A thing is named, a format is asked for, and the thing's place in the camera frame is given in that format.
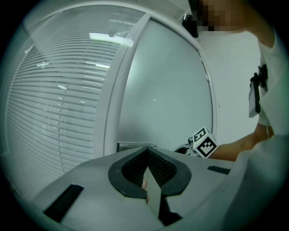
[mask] white shirt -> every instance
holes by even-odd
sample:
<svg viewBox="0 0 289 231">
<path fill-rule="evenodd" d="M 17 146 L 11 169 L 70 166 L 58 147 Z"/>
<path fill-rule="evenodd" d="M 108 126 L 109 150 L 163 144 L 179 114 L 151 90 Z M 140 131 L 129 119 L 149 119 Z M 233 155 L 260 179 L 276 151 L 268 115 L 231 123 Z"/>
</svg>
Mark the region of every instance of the white shirt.
<svg viewBox="0 0 289 231">
<path fill-rule="evenodd" d="M 261 112 L 258 123 L 272 126 L 274 134 L 289 134 L 289 57 L 275 31 L 275 43 L 269 48 L 259 43 L 261 67 L 266 64 L 268 81 L 266 93 L 261 93 Z"/>
</svg>

